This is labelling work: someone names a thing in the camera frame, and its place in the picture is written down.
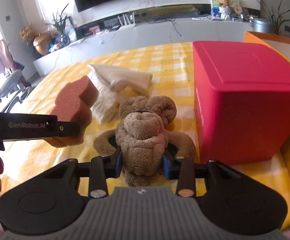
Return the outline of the teddy bear on cabinet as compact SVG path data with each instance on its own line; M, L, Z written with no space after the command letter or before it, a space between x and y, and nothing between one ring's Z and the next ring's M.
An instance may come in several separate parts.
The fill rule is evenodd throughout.
M230 20L231 8L229 6L230 0L218 0L219 1L219 13L221 19Z

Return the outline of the golden acorn vase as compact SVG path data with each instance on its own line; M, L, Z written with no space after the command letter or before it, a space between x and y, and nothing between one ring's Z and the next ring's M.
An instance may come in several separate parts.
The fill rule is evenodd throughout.
M50 33L41 33L33 40L33 46L36 51L45 56L48 54L48 45L52 43L52 36Z

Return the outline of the white wifi router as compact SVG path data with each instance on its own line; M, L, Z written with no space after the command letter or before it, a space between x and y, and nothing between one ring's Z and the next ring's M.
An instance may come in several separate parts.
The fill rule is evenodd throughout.
M127 13L118 15L117 19L120 24L120 29L134 28L136 26L134 12L132 12L131 15L128 15Z

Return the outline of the white marble tv cabinet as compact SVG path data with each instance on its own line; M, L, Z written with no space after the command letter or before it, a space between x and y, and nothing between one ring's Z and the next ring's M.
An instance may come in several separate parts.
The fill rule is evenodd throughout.
M198 40L242 42L245 32L252 30L249 22L209 18L141 23L135 27L89 36L43 56L33 64L40 76L46 76L52 70L118 51Z

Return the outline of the pink kids chair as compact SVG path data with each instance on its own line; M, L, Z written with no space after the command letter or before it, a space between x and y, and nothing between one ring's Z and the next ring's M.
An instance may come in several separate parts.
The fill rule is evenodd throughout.
M9 113L33 90L23 75L24 66L14 60L8 44L0 41L0 112Z

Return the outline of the grey metal trash can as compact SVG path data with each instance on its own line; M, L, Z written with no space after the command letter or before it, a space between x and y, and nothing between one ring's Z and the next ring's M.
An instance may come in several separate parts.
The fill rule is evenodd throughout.
M273 33L273 24L263 18L253 18L252 27L255 32L259 33Z

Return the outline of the beige folded cloth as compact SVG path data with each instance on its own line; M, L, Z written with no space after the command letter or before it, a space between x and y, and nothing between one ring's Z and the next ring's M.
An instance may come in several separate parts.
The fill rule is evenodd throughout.
M118 114L119 105L128 97L130 88L140 96L149 96L152 74L110 65L89 64L89 79L98 90L98 97L91 107L92 116L100 123L107 123Z

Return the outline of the green floor plant right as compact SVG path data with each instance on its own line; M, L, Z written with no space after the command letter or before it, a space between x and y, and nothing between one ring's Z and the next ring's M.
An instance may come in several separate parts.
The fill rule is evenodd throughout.
M279 35L282 25L286 22L290 22L289 18L285 18L285 15L290 12L290 9L281 11L283 0L279 2L277 9L269 7L265 2L261 2L260 0L256 1L259 3L260 8L265 12L265 19L272 24L272 34Z

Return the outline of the red cube box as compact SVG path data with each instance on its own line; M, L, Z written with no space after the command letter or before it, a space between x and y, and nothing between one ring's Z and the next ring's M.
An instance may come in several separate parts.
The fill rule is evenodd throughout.
M267 46L193 42L200 161L227 165L271 159L290 135L286 63Z

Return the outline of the green potted plant left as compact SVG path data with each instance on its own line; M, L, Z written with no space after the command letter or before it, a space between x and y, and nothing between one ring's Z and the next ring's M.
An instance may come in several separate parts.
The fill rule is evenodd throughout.
M69 38L65 34L65 26L66 26L66 21L69 18L68 15L63 15L65 9L68 7L69 3L65 5L61 13L58 11L56 14L53 14L52 22L51 23L45 23L45 25L53 26L56 31L59 33L59 43L61 43L62 46L68 45L69 44Z

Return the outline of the dried flower bouquet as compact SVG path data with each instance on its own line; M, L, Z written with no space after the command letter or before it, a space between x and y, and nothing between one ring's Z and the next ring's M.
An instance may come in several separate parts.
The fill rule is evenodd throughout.
M39 32L37 29L35 29L32 25L25 26L20 32L19 32L19 38L23 42L33 42L34 39L39 35Z

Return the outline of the brown bear-shaped sponge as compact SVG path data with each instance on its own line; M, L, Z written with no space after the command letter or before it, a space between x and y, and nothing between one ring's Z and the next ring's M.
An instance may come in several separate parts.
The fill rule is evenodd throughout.
M76 122L80 126L80 133L65 138L46 138L45 141L56 148L83 143L84 132L92 119L91 107L97 97L98 90L86 75L67 83L57 94L50 115L56 115L58 121Z

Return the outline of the picture book behind bear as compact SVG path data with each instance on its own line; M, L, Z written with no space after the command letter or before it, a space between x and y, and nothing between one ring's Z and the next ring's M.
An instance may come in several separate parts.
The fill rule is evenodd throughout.
M220 13L219 13L219 1L218 0L210 0L211 3L211 15L213 18L219 18ZM240 5L239 0L230 0L229 6L231 8L231 14L230 14L230 20L228 21L234 21L236 19L242 20L244 18L242 14L242 6Z

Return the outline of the brown plush monkey toy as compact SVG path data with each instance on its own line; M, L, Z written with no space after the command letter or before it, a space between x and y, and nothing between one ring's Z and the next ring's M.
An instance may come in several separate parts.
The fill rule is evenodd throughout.
M175 157L193 160L197 155L189 135L168 130L176 114L176 104L168 96L128 98L120 105L117 127L97 136L93 147L102 157L113 155L120 148L125 183L149 186L161 173L168 146L172 146L170 154Z

